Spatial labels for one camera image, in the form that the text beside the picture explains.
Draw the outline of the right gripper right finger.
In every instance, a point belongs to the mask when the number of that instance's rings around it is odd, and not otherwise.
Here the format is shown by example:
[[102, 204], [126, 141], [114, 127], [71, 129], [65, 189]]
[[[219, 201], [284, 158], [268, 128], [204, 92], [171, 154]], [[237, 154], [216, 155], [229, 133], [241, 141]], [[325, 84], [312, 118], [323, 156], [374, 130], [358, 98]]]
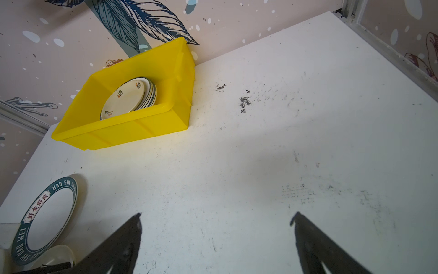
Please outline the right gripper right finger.
[[295, 226], [295, 240], [303, 273], [368, 274], [358, 263], [306, 216], [297, 212], [291, 219]]

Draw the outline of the large green rim lettered plate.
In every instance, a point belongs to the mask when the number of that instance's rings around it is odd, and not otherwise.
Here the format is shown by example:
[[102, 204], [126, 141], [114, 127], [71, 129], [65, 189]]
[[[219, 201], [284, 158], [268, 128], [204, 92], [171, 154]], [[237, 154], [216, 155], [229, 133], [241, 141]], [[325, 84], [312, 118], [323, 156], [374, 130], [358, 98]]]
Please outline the large green rim lettered plate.
[[78, 200], [78, 185], [63, 177], [47, 186], [24, 214], [11, 245], [15, 265], [37, 260], [57, 240], [67, 226]]

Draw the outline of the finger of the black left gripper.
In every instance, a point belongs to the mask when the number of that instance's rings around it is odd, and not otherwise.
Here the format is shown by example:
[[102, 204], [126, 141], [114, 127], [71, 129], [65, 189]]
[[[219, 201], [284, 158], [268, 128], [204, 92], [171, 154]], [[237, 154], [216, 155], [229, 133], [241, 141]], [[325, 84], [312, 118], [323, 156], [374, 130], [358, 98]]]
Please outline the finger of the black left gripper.
[[27, 271], [15, 272], [13, 274], [52, 274], [59, 271], [72, 268], [73, 265], [70, 262], [60, 263], [53, 266], [42, 266]]

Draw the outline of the white plate flower emblem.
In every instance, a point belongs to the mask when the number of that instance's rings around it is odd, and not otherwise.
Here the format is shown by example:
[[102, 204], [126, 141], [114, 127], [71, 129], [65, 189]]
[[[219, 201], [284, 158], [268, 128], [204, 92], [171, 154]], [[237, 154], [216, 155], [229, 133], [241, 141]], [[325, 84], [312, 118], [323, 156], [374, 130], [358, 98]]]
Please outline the white plate flower emblem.
[[145, 91], [143, 101], [137, 107], [137, 110], [152, 107], [156, 102], [156, 97], [157, 97], [156, 85], [147, 78], [144, 82], [148, 83], [149, 90]]

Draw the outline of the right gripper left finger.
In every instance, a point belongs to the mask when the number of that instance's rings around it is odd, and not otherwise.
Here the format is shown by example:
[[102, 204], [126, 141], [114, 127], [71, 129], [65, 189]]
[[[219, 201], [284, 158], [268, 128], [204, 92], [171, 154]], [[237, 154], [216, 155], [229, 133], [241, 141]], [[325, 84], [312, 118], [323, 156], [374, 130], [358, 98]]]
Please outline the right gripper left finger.
[[140, 213], [126, 221], [118, 230], [94, 249], [70, 274], [132, 274], [138, 258], [142, 225]]

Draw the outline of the cream plate with characters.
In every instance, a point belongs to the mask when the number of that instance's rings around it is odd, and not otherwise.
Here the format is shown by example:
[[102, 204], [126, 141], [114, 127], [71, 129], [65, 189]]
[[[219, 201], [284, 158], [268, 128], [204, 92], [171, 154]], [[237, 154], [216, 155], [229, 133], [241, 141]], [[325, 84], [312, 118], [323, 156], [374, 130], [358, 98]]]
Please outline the cream plate with characters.
[[152, 83], [149, 79], [138, 77], [122, 84], [106, 100], [100, 120], [138, 110], [151, 97]]

